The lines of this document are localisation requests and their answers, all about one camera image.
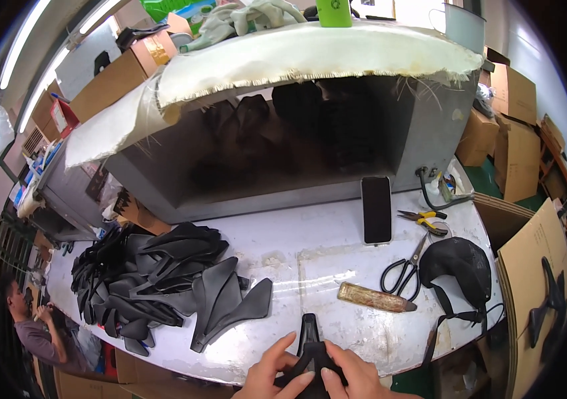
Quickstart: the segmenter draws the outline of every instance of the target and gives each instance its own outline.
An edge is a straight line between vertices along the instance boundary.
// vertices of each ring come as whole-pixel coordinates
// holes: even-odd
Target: smartphone
[[[389,243],[392,238],[390,179],[386,176],[361,179],[361,202],[363,203],[363,242]]]

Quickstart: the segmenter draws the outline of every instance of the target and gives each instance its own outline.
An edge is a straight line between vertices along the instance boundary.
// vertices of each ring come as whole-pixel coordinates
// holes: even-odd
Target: man
[[[0,292],[15,322],[17,336],[33,356],[62,371],[83,373],[95,370],[101,341],[90,331],[75,324],[74,339],[59,331],[53,323],[50,303],[37,308],[35,314],[39,320],[33,321],[24,294],[10,273],[1,276]]]

